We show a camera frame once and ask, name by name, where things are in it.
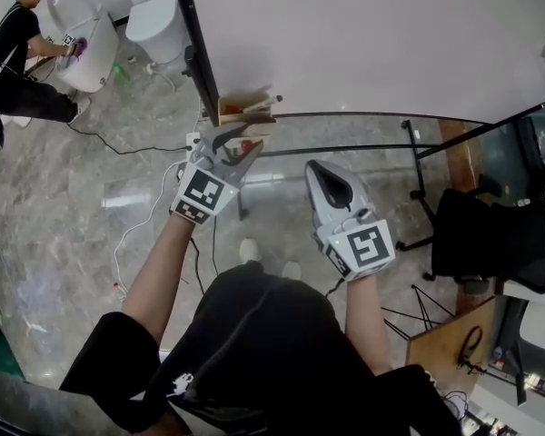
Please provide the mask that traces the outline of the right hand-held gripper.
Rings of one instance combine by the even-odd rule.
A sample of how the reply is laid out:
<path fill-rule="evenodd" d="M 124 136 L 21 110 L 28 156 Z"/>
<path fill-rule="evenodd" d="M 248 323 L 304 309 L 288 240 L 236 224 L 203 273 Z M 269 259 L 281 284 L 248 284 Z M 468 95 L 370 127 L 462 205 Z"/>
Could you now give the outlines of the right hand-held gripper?
<path fill-rule="evenodd" d="M 335 163 L 311 160 L 304 170 L 320 250 L 350 282 L 375 274 L 395 260 L 388 223 L 378 219 L 358 176 Z M 343 211 L 354 213 L 330 221 Z"/>

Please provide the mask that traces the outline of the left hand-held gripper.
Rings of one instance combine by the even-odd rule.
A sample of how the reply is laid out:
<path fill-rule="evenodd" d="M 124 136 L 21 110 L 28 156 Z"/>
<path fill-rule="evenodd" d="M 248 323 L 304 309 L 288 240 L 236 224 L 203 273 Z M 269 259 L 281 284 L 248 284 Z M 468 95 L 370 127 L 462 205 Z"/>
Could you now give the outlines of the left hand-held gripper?
<path fill-rule="evenodd" d="M 240 184 L 253 162 L 263 150 L 264 142 L 253 141 L 249 152 L 241 149 L 242 139 L 234 147 L 226 144 L 250 126 L 236 122 L 217 126 L 203 134 L 194 152 L 179 169 L 179 187 L 170 206 L 170 214 L 178 214 L 196 225 L 218 215 L 240 192 Z"/>

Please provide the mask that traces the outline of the person's left forearm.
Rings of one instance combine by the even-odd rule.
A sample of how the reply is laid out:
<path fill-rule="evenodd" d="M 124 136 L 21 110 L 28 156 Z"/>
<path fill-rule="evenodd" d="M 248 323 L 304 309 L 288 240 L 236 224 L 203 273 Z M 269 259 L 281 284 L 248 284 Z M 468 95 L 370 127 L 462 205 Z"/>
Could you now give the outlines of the person's left forearm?
<path fill-rule="evenodd" d="M 172 213 L 135 277 L 122 313 L 142 325 L 161 345 L 178 292 L 194 224 Z"/>

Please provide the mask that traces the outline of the person's right forearm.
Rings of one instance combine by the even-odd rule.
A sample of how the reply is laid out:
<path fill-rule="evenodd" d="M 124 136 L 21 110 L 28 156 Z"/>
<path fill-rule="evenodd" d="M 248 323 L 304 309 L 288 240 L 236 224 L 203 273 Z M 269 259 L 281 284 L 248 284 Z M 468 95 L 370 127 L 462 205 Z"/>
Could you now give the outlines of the person's right forearm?
<path fill-rule="evenodd" d="M 375 275 L 346 288 L 345 335 L 374 375 L 392 371 L 391 349 Z"/>

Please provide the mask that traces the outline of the large white board panel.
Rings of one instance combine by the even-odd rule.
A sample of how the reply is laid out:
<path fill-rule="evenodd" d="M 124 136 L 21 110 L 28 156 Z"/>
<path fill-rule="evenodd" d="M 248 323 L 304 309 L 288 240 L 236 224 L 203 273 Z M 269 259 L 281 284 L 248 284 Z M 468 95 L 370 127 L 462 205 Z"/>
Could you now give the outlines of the large white board panel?
<path fill-rule="evenodd" d="M 194 0 L 221 95 L 493 124 L 545 103 L 545 0 Z"/>

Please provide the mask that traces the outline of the small wooden box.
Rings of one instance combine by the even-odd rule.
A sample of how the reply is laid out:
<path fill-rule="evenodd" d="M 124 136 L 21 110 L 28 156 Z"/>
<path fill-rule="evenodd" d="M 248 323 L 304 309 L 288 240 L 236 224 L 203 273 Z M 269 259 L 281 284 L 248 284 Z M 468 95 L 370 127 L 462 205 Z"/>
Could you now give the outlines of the small wooden box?
<path fill-rule="evenodd" d="M 272 107 L 260 112 L 245 114 L 241 110 L 241 101 L 246 95 L 267 93 L 266 90 L 258 90 L 244 93 L 222 95 L 218 99 L 218 125 L 236 122 L 247 122 L 250 126 L 242 133 L 240 138 L 230 140 L 226 145 L 234 147 L 242 139 L 252 141 L 262 140 L 266 143 L 273 132 L 276 120 L 272 115 Z"/>

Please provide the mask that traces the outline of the person's left white shoe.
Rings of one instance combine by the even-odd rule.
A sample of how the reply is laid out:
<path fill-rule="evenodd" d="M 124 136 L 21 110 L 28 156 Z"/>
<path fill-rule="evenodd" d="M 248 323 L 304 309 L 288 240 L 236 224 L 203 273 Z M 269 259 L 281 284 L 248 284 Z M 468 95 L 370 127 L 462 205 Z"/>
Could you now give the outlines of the person's left white shoe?
<path fill-rule="evenodd" d="M 244 238 L 240 244 L 239 257 L 241 263 L 259 262 L 261 255 L 258 243 L 253 238 Z"/>

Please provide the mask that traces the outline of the brown wooden bench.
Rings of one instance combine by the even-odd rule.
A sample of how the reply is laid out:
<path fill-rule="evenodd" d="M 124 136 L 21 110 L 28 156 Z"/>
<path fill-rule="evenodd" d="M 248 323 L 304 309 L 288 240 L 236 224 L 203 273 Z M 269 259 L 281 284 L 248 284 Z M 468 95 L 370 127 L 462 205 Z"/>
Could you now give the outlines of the brown wooden bench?
<path fill-rule="evenodd" d="M 474 124 L 440 119 L 441 139 L 447 142 L 474 128 Z M 478 138 L 454 145 L 445 150 L 449 168 L 451 187 L 468 192 L 478 187 L 479 177 L 484 171 L 481 147 Z"/>

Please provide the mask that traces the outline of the black tripod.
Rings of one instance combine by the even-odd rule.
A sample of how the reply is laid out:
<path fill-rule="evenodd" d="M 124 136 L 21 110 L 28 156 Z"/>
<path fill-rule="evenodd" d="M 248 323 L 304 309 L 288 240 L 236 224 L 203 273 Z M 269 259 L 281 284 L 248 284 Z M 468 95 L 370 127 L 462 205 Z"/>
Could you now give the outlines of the black tripod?
<path fill-rule="evenodd" d="M 382 307 L 381 309 L 385 313 L 396 315 L 399 318 L 414 320 L 416 322 L 421 323 L 423 326 L 422 328 L 423 332 L 429 332 L 430 330 L 433 330 L 435 327 L 441 326 L 446 321 L 453 319 L 455 317 L 455 314 L 451 310 L 446 308 L 443 304 L 438 302 L 436 299 L 434 299 L 432 296 L 430 296 L 428 293 L 426 293 L 421 287 L 417 286 L 416 284 L 411 285 L 411 291 L 414 293 L 414 297 L 418 307 L 417 313 L 405 312 L 401 310 L 391 309 L 388 307 Z M 443 317 L 441 321 L 437 321 L 434 318 L 434 315 L 429 312 L 426 305 L 427 301 L 429 301 L 435 308 L 437 308 L 443 313 Z"/>

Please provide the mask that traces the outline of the small white toilet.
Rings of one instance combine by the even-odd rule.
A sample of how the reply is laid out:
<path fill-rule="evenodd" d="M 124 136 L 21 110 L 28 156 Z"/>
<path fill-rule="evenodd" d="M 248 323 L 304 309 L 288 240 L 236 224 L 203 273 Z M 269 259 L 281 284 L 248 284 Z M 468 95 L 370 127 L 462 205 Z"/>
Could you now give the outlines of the small white toilet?
<path fill-rule="evenodd" d="M 131 0 L 126 37 L 152 62 L 168 64 L 183 50 L 185 27 L 178 0 Z"/>

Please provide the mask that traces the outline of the black office chair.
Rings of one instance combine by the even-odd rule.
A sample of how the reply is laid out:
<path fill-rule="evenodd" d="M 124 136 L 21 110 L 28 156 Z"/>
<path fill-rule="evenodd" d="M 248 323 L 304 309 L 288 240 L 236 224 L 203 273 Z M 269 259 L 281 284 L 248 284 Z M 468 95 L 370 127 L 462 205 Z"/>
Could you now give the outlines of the black office chair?
<path fill-rule="evenodd" d="M 411 197 L 420 202 L 432 224 L 429 282 L 451 277 L 466 289 L 497 278 L 517 282 L 545 293 L 545 200 L 523 206 L 485 203 L 479 196 L 497 185 L 482 185 L 464 193 L 443 192 L 436 211 L 423 192 Z"/>

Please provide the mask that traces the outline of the person's black clothing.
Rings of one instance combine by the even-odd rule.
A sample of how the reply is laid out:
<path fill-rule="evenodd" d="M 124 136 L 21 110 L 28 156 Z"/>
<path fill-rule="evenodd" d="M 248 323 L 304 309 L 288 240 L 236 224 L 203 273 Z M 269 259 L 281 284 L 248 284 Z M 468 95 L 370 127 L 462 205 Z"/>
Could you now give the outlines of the person's black clothing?
<path fill-rule="evenodd" d="M 327 299 L 258 263 L 213 281 L 166 358 L 136 320 L 104 315 L 61 390 L 130 432 L 178 408 L 239 436 L 461 436 L 422 367 L 375 375 Z"/>

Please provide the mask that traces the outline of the large white toilet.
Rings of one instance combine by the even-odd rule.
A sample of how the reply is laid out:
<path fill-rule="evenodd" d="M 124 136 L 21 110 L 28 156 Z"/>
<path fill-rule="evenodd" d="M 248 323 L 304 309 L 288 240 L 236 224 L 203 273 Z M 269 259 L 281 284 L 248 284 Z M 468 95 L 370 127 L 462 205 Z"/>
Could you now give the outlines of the large white toilet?
<path fill-rule="evenodd" d="M 65 35 L 87 40 L 79 58 L 58 57 L 54 73 L 71 88 L 93 94 L 108 80 L 119 48 L 114 22 L 102 5 L 94 0 L 46 0 L 56 27 L 54 40 L 63 44 Z"/>

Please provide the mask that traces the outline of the brown wooden table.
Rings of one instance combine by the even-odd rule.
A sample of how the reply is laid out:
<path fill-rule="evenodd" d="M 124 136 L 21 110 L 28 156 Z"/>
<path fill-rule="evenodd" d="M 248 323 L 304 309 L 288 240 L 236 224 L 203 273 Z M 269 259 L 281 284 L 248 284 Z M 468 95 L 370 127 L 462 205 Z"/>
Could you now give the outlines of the brown wooden table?
<path fill-rule="evenodd" d="M 470 395 L 479 375 L 459 365 L 462 345 L 471 347 L 481 338 L 468 361 L 481 366 L 491 348 L 496 299 L 489 298 L 470 312 L 463 313 L 408 341 L 406 364 L 420 365 L 429 372 L 442 391 L 463 391 Z"/>

